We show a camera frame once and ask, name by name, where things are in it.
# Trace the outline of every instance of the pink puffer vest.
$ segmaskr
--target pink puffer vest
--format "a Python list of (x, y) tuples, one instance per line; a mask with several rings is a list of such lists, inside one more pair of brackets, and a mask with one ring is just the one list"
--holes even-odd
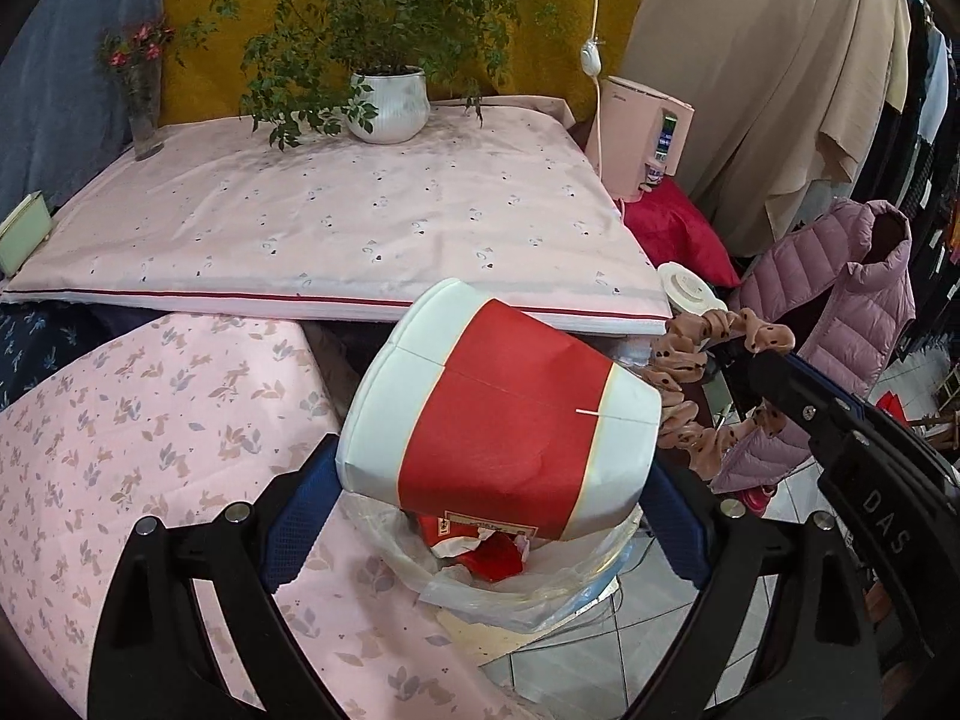
[[(882, 214), (902, 220), (904, 237), (889, 255), (861, 264)], [(910, 228), (885, 200), (839, 199), (808, 227), (774, 244), (728, 302), (768, 322), (830, 287), (827, 305), (798, 354), (846, 391), (865, 397), (880, 378), (904, 325), (915, 317), (907, 264)], [(724, 458), (714, 493), (773, 485), (810, 456), (808, 437), (789, 422), (776, 437), (753, 433)]]

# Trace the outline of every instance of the tile floor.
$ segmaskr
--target tile floor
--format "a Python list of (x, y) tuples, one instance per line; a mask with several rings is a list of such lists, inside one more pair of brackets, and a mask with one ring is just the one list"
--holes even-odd
[[(947, 375), (946, 353), (933, 350), (894, 362), (870, 394), (899, 394), (908, 418), (936, 412), (933, 391)], [(800, 522), (827, 502), (817, 488), (820, 468), (811, 460), (779, 486), (767, 517)], [(642, 536), (645, 558), (621, 576), (622, 590), (568, 630), (556, 632), (484, 667), (498, 685), (539, 702), (557, 720), (613, 720), (627, 709), (653, 674), (683, 623), (696, 590), (678, 579), (656, 541)], [(775, 581), (763, 578), (731, 661), (714, 692), (722, 702), (742, 688), (757, 651)]]

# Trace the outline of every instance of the light blue garment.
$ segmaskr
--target light blue garment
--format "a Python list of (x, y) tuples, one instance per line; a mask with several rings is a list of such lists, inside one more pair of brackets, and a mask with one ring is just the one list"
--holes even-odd
[(935, 58), (930, 63), (930, 83), (926, 90), (926, 100), (920, 108), (920, 138), (933, 143), (940, 129), (940, 122), (947, 113), (950, 79), (947, 69), (947, 41), (943, 33), (932, 26), (930, 28), (930, 52)]
[(100, 68), (106, 30), (160, 15), (160, 0), (40, 0), (0, 64), (0, 220), (30, 191), (59, 208), (130, 141)]

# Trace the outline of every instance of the glass vase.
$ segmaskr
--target glass vase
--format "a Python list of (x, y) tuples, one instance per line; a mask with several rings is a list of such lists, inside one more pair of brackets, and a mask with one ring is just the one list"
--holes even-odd
[(160, 60), (144, 60), (128, 67), (123, 75), (124, 99), (133, 134), (136, 161), (152, 157), (163, 148), (157, 134), (160, 118)]

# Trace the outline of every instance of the beige curtain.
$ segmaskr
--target beige curtain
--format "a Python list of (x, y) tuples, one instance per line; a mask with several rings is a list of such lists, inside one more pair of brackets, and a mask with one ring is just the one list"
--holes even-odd
[(790, 229), (810, 182), (850, 182), (887, 91), (897, 0), (643, 0), (621, 76), (696, 113), (677, 180), (731, 254)]

